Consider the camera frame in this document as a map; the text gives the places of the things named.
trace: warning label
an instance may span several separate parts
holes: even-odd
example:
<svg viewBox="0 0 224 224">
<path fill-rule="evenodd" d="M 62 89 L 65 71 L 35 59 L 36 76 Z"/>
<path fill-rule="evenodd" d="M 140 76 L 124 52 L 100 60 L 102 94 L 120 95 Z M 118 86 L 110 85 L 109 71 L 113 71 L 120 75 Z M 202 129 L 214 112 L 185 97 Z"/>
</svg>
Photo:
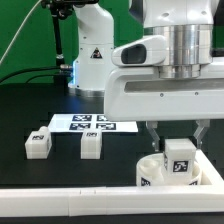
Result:
<svg viewBox="0 0 224 224">
<path fill-rule="evenodd" d="M 95 51 L 93 52 L 91 58 L 93 58 L 93 59 L 103 59 L 103 57 L 102 57 L 102 55 L 101 55 L 101 53 L 100 53 L 98 48 L 95 49 Z"/>
</svg>

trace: white plastic housing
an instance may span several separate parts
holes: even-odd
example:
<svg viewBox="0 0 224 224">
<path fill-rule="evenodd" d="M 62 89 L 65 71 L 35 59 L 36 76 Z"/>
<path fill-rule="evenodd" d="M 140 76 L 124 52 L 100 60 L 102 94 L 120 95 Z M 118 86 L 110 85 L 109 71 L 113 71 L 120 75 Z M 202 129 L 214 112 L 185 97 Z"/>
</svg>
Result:
<svg viewBox="0 0 224 224">
<path fill-rule="evenodd" d="M 102 130 L 85 129 L 81 139 L 81 159 L 100 159 Z"/>
<path fill-rule="evenodd" d="M 51 147 L 51 133 L 47 127 L 41 127 L 33 131 L 25 143 L 27 159 L 47 159 Z"/>
<path fill-rule="evenodd" d="M 74 61 L 71 88 L 104 91 L 105 82 L 115 68 L 111 60 L 114 49 L 114 21 L 98 4 L 76 8 L 79 33 L 79 55 Z"/>
<path fill-rule="evenodd" d="M 112 54 L 113 63 L 117 66 L 124 66 L 121 59 L 122 52 L 126 48 L 139 44 L 144 45 L 147 51 L 146 60 L 144 63 L 140 64 L 141 66 L 159 64 L 162 63 L 166 58 L 167 44 L 165 37 L 161 35 L 153 35 L 153 36 L 146 36 L 140 40 L 134 41 L 130 44 L 126 44 L 122 47 L 115 49 Z M 139 66 L 139 64 L 125 64 L 125 66 Z"/>
<path fill-rule="evenodd" d="M 213 58 L 202 66 L 198 86 L 189 90 L 166 90 L 166 80 L 159 79 L 156 67 L 120 68 L 114 70 L 106 85 L 104 113 L 110 121 L 167 121 L 224 118 L 224 90 L 210 86 L 199 89 L 204 81 L 224 78 L 224 58 Z M 159 81 L 163 89 L 127 91 L 129 82 Z"/>
<path fill-rule="evenodd" d="M 213 24 L 218 1 L 213 0 L 144 0 L 144 28 L 173 25 Z"/>
</svg>

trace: metal cylinder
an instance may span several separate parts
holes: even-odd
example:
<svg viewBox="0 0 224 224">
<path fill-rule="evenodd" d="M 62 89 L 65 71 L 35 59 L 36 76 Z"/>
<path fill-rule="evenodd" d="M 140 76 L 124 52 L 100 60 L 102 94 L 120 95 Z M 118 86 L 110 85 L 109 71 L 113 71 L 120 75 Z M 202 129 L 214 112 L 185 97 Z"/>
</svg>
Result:
<svg viewBox="0 0 224 224">
<path fill-rule="evenodd" d="M 183 25 L 145 29 L 145 35 L 162 35 L 167 56 L 159 66 L 161 78 L 186 79 L 200 75 L 200 65 L 211 63 L 212 25 Z"/>
</svg>

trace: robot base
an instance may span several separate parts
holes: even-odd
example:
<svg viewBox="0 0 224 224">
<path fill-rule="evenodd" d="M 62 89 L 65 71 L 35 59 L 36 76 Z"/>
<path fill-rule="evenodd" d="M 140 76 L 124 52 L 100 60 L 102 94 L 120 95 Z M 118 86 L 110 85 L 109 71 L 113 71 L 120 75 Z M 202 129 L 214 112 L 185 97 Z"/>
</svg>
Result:
<svg viewBox="0 0 224 224">
<path fill-rule="evenodd" d="M 68 84 L 69 93 L 82 97 L 104 97 L 104 91 L 100 90 L 82 90 L 77 88 L 72 82 Z"/>
</svg>

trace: cable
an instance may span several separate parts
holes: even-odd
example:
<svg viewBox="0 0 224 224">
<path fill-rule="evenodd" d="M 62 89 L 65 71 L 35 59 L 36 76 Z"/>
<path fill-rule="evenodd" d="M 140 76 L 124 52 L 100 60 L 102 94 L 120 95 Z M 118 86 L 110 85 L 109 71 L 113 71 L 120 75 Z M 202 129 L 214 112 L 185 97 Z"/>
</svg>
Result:
<svg viewBox="0 0 224 224">
<path fill-rule="evenodd" d="M 67 74 L 67 75 L 60 75 L 60 74 L 51 74 L 51 75 L 36 75 L 36 76 L 33 76 L 31 78 L 29 78 L 26 83 L 29 83 L 31 80 L 33 79 L 36 79 L 36 78 L 45 78 L 45 77 L 54 77 L 54 76 L 64 76 L 64 77 L 71 77 L 70 74 Z"/>
<path fill-rule="evenodd" d="M 53 76 L 56 76 L 58 74 L 51 74 L 51 75 L 36 75 L 36 76 L 33 76 L 31 78 L 29 78 L 26 83 L 29 83 L 31 80 L 33 79 L 36 79 L 36 78 L 45 78 L 45 77 L 53 77 Z"/>
<path fill-rule="evenodd" d="M 23 20 L 22 24 L 20 25 L 19 29 L 17 30 L 15 36 L 13 37 L 12 41 L 10 42 L 8 48 L 6 49 L 5 53 L 3 54 L 1 60 L 0 60 L 0 66 L 2 64 L 2 62 L 4 61 L 5 57 L 7 56 L 7 54 L 9 53 L 12 45 L 14 44 L 14 42 L 16 41 L 16 38 L 18 37 L 18 35 L 20 34 L 20 31 L 22 30 L 22 28 L 24 27 L 26 21 L 29 19 L 29 17 L 31 16 L 31 14 L 33 13 L 33 11 L 36 9 L 36 7 L 39 5 L 39 3 L 41 2 L 41 0 L 38 0 L 37 3 L 33 6 L 33 8 L 30 10 L 30 12 L 27 14 L 27 16 L 25 17 L 25 19 Z"/>
<path fill-rule="evenodd" d="M 56 70 L 56 69 L 60 69 L 60 67 L 59 66 L 52 66 L 52 67 L 22 69 L 22 70 L 19 70 L 19 71 L 16 71 L 16 72 L 12 72 L 12 73 L 4 76 L 3 78 L 0 78 L 0 84 L 2 82 L 4 82 L 5 80 L 7 80 L 7 79 L 9 79 L 13 76 L 19 75 L 19 74 L 28 73 L 28 72 L 49 71 L 49 70 Z"/>
</svg>

